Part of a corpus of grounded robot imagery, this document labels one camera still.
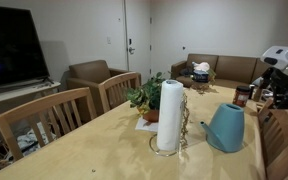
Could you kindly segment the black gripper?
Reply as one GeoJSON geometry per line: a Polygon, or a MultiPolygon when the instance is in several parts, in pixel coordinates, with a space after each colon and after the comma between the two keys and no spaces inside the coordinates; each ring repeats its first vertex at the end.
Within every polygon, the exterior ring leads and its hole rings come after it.
{"type": "Polygon", "coordinates": [[[270,86],[273,91],[271,108],[288,109],[288,75],[277,68],[270,67],[262,74],[262,78],[261,88],[270,86]]]}

